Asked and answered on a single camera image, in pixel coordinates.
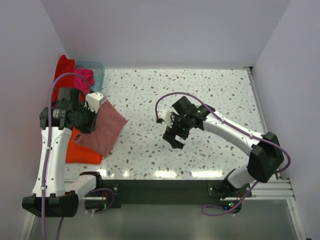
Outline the salmon pink t shirt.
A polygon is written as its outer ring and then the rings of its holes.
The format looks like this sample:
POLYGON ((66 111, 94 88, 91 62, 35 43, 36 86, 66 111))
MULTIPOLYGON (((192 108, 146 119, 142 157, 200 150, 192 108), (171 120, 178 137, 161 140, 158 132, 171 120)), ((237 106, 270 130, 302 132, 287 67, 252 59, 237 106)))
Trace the salmon pink t shirt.
POLYGON ((77 132, 70 142, 76 147, 85 147, 106 157, 127 122, 107 100, 99 108, 95 130, 92 133, 77 132))

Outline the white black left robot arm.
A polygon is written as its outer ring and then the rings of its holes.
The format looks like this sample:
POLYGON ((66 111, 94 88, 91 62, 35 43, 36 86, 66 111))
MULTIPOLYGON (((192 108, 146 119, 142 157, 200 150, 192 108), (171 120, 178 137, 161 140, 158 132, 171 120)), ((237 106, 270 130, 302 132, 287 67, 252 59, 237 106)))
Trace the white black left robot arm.
POLYGON ((61 88, 54 104, 40 113, 42 149, 39 170, 31 196, 22 199, 22 208, 41 218, 71 218, 79 201, 100 186, 97 171, 82 172, 69 187, 65 185, 65 163, 72 130, 92 133, 101 105, 107 97, 101 92, 83 93, 61 88))

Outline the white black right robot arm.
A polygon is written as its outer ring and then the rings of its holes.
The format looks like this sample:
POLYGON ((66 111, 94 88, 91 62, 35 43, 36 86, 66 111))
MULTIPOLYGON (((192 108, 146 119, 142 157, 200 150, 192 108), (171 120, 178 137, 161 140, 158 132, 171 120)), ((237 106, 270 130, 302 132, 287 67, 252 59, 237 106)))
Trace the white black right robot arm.
POLYGON ((272 132, 262 134, 249 130, 228 120, 204 102, 196 106, 186 96, 172 107, 173 111, 164 109, 155 112, 157 123, 166 124, 162 137, 173 149, 184 147, 177 137, 186 140, 191 129, 200 129, 225 139, 248 156, 247 164, 231 170, 221 183, 213 187, 221 199, 236 195, 250 182, 267 183, 284 161, 278 137, 272 132))

